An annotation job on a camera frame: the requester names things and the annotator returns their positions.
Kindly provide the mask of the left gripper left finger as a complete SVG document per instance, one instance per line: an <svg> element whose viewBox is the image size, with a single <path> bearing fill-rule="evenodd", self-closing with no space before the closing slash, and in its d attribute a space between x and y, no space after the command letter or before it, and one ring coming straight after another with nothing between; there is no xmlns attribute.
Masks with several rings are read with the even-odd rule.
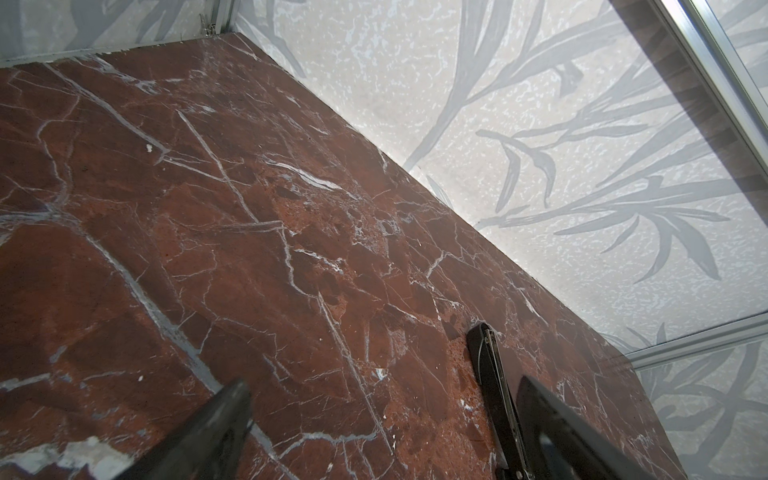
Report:
<svg viewBox="0 0 768 480"><path fill-rule="evenodd" d="M249 387L236 379L117 477L234 479L250 419Z"/></svg>

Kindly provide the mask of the black stapler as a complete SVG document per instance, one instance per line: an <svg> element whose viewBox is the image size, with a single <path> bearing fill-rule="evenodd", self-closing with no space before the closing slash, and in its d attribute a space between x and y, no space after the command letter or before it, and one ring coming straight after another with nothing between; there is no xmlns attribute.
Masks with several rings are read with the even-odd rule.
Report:
<svg viewBox="0 0 768 480"><path fill-rule="evenodd" d="M466 343L496 443L495 476L497 479L532 479L495 331L487 323L479 323L467 332Z"/></svg>

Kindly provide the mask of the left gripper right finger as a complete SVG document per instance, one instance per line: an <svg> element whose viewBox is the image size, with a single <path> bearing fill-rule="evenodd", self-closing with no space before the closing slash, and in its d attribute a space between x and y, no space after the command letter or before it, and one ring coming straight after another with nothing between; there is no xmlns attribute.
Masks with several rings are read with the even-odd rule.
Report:
<svg viewBox="0 0 768 480"><path fill-rule="evenodd" d="M522 377L516 407L534 479L652 477L536 379Z"/></svg>

